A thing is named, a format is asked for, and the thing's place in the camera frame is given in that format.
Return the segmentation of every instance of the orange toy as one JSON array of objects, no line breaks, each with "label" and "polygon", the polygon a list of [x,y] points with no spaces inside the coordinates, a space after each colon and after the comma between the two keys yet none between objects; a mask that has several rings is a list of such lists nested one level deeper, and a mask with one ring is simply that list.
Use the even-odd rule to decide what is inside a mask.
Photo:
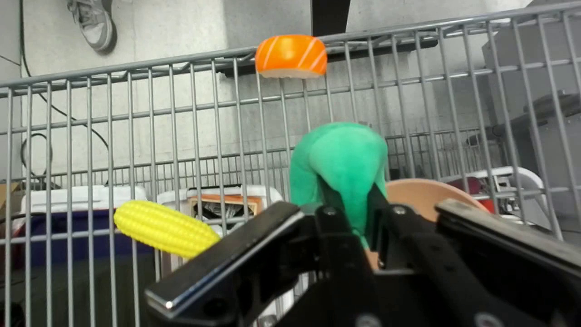
[{"label": "orange toy", "polygon": [[319,39],[279,35],[256,51],[256,73],[265,79],[319,79],[326,73],[326,50]]}]

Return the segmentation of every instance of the blue container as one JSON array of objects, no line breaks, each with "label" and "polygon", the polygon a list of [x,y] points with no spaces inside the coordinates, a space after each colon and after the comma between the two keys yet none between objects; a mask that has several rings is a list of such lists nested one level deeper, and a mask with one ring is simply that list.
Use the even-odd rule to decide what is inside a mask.
[{"label": "blue container", "polygon": [[[85,211],[72,213],[70,217],[72,233],[88,231],[88,217]],[[94,211],[92,213],[92,231],[108,231],[108,226],[112,224],[112,217],[108,217],[108,211]],[[54,235],[65,235],[67,233],[67,213],[56,213],[52,217],[45,215],[32,215],[30,217],[30,235],[32,237],[45,237],[47,226],[50,228],[52,237]],[[108,235],[92,235],[92,237],[78,237],[70,239],[72,246],[72,264],[88,260],[88,239],[92,239],[92,259],[101,260],[108,259]],[[67,264],[67,240],[49,240],[50,242],[50,268],[65,266]],[[154,249],[147,248],[143,244],[136,244],[138,255],[152,255]],[[114,257],[123,259],[130,257],[130,239],[123,235],[114,235]],[[30,244],[30,266],[32,268],[45,268],[47,266],[47,242],[45,240],[34,240]]]}]

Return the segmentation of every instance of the yellow corn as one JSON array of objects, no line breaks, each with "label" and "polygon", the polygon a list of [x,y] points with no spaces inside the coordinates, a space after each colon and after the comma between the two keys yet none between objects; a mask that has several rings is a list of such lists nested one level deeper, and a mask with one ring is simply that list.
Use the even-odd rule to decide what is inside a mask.
[{"label": "yellow corn", "polygon": [[119,206],[114,213],[114,224],[130,239],[187,260],[219,239],[206,224],[145,200]]}]

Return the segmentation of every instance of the green object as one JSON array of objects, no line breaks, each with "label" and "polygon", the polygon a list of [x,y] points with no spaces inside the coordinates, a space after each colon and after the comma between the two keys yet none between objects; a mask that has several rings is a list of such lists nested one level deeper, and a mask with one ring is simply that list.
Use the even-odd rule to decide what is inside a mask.
[{"label": "green object", "polygon": [[370,188],[377,186],[386,195],[384,164],[386,144],[374,130],[350,122],[321,126],[294,148],[290,202],[323,204],[323,188],[328,186],[339,195],[350,228],[363,239]]}]

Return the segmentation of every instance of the wire rack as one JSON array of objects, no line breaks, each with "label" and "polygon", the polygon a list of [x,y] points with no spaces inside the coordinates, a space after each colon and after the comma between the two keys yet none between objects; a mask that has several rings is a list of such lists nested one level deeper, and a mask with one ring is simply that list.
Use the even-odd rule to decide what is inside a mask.
[{"label": "wire rack", "polygon": [[[230,184],[245,199],[245,186],[263,186],[266,202],[274,191],[288,199],[294,144],[335,121],[384,137],[390,179],[479,179],[477,197],[497,215],[510,204],[521,224],[544,217],[548,235],[577,244],[579,15],[579,4],[559,4],[328,37],[328,75],[308,82],[263,81],[254,50],[234,50],[0,84],[0,177],[14,186],[1,215],[3,326],[147,326],[141,291],[167,273],[167,257],[136,244],[119,255],[112,226],[92,224],[96,188],[108,215],[116,188],[150,200],[212,188],[221,217]],[[83,231],[70,228],[78,197],[88,199]],[[63,231],[34,235],[32,220],[58,215]],[[101,239],[108,248],[96,257]]]}]

